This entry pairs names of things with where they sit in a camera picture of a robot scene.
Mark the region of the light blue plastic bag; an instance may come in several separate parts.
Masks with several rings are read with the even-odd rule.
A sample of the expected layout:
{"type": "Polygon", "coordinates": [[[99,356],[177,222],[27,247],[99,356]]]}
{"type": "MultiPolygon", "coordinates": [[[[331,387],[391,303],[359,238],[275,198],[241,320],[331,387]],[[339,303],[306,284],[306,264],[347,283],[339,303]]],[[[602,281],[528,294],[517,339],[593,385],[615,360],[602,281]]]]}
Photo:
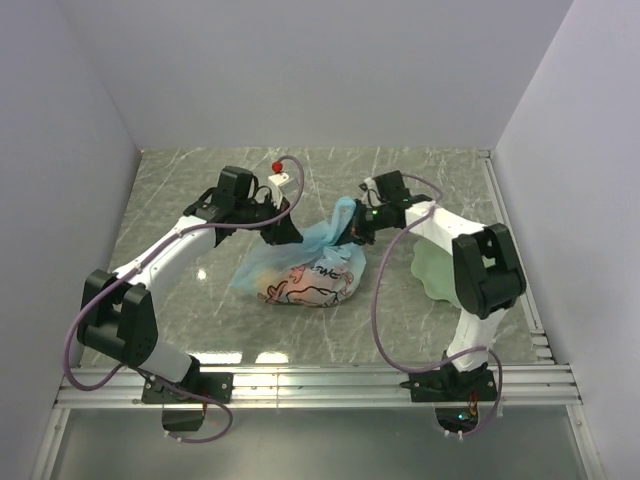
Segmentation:
{"type": "Polygon", "coordinates": [[[302,231],[301,243],[254,247],[235,271],[230,286],[272,305],[325,308],[348,299],[366,267],[361,246],[338,243],[355,211],[356,202],[342,197],[330,221],[302,231]]]}

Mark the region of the green leaf-shaped plate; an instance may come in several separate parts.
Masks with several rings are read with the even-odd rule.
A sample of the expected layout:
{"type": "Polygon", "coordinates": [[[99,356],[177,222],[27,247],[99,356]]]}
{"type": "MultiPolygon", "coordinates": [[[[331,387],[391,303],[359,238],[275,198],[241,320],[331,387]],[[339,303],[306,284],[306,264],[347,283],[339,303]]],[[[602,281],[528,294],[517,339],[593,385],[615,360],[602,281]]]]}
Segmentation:
{"type": "Polygon", "coordinates": [[[413,252],[411,274],[422,283],[426,295],[432,300],[446,301],[460,309],[451,255],[426,239],[418,240],[413,252]]]}

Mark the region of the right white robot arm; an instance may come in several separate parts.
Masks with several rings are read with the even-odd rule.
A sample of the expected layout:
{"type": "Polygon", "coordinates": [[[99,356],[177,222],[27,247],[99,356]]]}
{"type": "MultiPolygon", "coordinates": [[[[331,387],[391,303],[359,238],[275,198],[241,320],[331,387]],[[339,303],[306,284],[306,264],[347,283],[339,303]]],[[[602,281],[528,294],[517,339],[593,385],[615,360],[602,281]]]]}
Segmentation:
{"type": "Polygon", "coordinates": [[[445,395],[462,399],[476,384],[474,373],[489,358],[494,337],[507,311],[514,307],[527,282],[509,228],[502,223],[484,225],[467,220],[439,205],[442,191],[414,174],[391,171],[360,184],[363,197],[336,241],[338,245],[372,245],[376,233],[390,228],[399,231],[388,245],[376,283],[380,284],[386,264],[397,243],[411,233],[429,240],[452,260],[456,296],[461,312],[453,340],[440,361],[426,367],[408,367],[395,362],[384,350],[377,330],[379,288],[370,306],[374,343],[388,365],[407,374],[441,372],[445,395]]]}

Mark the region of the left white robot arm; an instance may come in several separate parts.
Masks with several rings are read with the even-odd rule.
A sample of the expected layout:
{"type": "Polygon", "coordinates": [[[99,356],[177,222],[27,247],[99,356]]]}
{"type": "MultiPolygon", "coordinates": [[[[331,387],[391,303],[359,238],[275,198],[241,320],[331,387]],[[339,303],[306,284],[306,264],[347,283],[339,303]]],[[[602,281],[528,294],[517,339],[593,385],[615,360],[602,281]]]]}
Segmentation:
{"type": "Polygon", "coordinates": [[[198,257],[237,230],[258,231],[267,240],[284,227],[299,240],[290,219],[304,191],[304,174],[283,172],[276,161],[263,201],[250,170],[226,166],[215,186],[187,206],[176,224],[144,253],[113,272],[96,270],[86,279],[82,308],[67,335],[120,367],[164,381],[177,401],[189,402],[201,390],[199,362],[160,340],[154,303],[198,257]]]}

